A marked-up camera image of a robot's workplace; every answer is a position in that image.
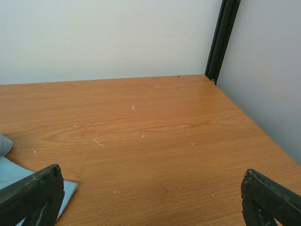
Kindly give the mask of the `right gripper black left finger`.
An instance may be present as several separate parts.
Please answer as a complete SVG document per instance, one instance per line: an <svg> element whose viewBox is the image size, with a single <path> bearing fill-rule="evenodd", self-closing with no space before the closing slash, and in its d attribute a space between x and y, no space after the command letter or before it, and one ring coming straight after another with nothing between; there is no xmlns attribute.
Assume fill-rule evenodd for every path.
<svg viewBox="0 0 301 226"><path fill-rule="evenodd" d="M53 226L63 198L62 172L52 164L0 190L0 224Z"/></svg>

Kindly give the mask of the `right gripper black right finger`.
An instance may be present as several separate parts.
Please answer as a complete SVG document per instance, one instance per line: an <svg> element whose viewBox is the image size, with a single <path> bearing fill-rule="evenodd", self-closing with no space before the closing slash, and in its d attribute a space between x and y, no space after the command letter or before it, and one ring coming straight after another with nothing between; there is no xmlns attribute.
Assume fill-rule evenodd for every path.
<svg viewBox="0 0 301 226"><path fill-rule="evenodd" d="M241 184L242 214L247 226L299 226L301 197L254 169Z"/></svg>

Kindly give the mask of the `light blue shirt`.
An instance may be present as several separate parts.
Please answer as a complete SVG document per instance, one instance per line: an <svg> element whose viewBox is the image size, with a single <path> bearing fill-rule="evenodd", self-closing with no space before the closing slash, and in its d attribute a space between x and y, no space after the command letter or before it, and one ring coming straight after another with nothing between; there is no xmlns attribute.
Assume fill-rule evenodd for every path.
<svg viewBox="0 0 301 226"><path fill-rule="evenodd" d="M10 139L4 136L0 137L0 189L3 189L35 173L33 171L22 168L5 158L5 155L8 154L11 150L12 145L13 142ZM70 201L73 193L78 188L78 184L71 181L63 180L63 185L64 198L57 219L61 216L68 202ZM19 222L16 226L23 226L22 223L23 221Z"/></svg>

